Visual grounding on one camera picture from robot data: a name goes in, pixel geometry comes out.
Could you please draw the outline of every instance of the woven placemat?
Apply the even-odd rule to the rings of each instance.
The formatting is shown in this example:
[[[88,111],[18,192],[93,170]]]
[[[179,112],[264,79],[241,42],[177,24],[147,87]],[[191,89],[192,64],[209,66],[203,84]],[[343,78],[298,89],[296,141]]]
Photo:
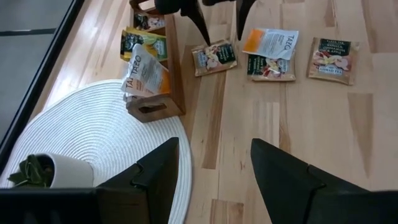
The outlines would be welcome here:
[[[93,83],[37,115],[19,136],[0,187],[28,154],[52,152],[82,159],[94,171],[94,186],[133,165],[171,137],[180,138],[177,188],[169,223],[183,223],[190,200],[190,145],[178,117],[142,124],[127,113],[121,80]]]

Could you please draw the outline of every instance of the wooden tea caddy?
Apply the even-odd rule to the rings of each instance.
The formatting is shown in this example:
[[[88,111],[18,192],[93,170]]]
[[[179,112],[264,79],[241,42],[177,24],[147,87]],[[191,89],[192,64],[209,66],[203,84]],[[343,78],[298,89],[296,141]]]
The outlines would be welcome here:
[[[134,13],[146,12],[148,14],[158,15],[157,10],[154,7],[141,9],[141,3],[150,3],[150,1],[130,1],[130,23],[133,27],[136,27],[134,24]],[[126,108],[129,114],[133,115],[133,117],[143,123],[185,114],[184,91],[182,86],[180,56],[178,52],[174,15],[165,15],[163,17],[165,19],[165,27],[148,30],[146,32],[166,36],[168,58],[167,60],[161,61],[161,64],[168,68],[170,73],[170,93],[135,99],[127,103]]]

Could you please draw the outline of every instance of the wooden table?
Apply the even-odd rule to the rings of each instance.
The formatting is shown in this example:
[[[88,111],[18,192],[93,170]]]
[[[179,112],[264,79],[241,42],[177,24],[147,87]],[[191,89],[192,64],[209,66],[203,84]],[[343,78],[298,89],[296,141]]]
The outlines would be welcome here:
[[[202,9],[211,39],[230,38],[239,65],[195,78],[190,48],[204,41],[175,16],[187,102],[181,119],[194,161],[186,223],[271,223],[254,180],[252,138],[366,189],[398,189],[397,8],[394,0],[257,1],[243,40],[253,27],[299,30],[295,83],[246,80],[233,2]],[[36,112],[79,87],[120,78],[129,20],[127,0],[86,1]],[[355,86],[305,78],[313,37],[363,43]]]

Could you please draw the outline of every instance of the white planter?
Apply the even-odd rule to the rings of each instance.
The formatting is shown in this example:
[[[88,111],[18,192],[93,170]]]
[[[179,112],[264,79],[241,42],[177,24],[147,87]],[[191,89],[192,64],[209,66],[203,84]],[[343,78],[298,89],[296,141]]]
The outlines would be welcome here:
[[[88,162],[49,152],[36,156],[48,156],[54,164],[54,178],[50,188],[93,187],[93,169]]]

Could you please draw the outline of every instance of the tea bag packet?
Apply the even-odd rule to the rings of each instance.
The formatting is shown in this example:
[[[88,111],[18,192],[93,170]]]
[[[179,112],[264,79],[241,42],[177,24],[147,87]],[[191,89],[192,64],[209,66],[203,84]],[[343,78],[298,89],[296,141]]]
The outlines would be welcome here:
[[[150,15],[144,12],[134,14],[134,24],[137,25],[137,30],[153,30],[165,26],[163,16]]]
[[[227,40],[219,40],[211,46],[202,45],[192,49],[195,76],[208,75],[237,66],[233,46]]]
[[[290,60],[298,39],[299,32],[296,30],[253,29],[243,52],[271,59]]]
[[[167,59],[166,36],[144,32],[131,27],[122,31],[121,37],[121,58],[129,61],[132,48],[135,44],[141,44],[144,48],[159,61]]]
[[[294,53],[292,59],[270,59],[258,55],[248,57],[248,79],[253,81],[295,81]]]
[[[354,85],[359,42],[314,38],[307,77]]]
[[[124,100],[170,93],[169,71],[141,44],[134,45],[123,79]]]

